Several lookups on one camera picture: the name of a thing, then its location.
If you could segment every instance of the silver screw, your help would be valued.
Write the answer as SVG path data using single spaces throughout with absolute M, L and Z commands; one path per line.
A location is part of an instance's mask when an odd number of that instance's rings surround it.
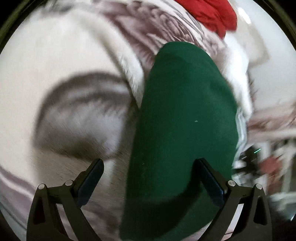
M 257 187 L 258 189 L 262 189 L 262 188 L 263 188 L 263 186 L 262 186 L 260 183 L 257 183 L 257 184 L 256 184 L 256 187 Z
M 40 185 L 38 186 L 38 189 L 43 189 L 43 188 L 45 188 L 45 185 L 44 185 L 44 184 L 40 184 Z
M 68 187 L 71 186 L 72 184 L 73 184 L 72 180 L 68 180 L 68 181 L 65 182 L 65 185 L 68 186 Z
M 229 186 L 234 187 L 235 184 L 236 184 L 236 183 L 235 183 L 235 181 L 233 181 L 233 180 L 229 180 L 229 181 L 228 181 L 228 185 L 229 185 Z

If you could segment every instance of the pile of clothes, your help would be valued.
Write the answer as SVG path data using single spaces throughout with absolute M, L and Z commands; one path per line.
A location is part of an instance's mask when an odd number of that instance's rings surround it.
M 176 0 L 197 21 L 224 38 L 237 29 L 237 15 L 227 0 Z

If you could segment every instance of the white wall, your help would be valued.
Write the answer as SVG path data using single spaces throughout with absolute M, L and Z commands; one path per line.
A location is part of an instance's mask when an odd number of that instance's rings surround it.
M 268 49 L 270 59 L 250 70 L 255 81 L 256 109 L 296 99 L 296 51 L 276 22 L 253 0 L 236 0 L 249 15 Z

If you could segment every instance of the green cloth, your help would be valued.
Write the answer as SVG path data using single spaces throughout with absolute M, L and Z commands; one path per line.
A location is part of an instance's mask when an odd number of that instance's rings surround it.
M 236 152 L 237 105 L 226 81 L 202 49 L 164 45 L 143 96 L 128 170 L 123 240 L 179 241 L 216 215 L 196 175 L 197 158 L 226 179 Z

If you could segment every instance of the red object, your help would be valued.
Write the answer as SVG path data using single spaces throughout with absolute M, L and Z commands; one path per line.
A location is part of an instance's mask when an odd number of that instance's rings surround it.
M 227 0 L 176 0 L 197 21 L 224 38 L 237 29 L 237 15 Z

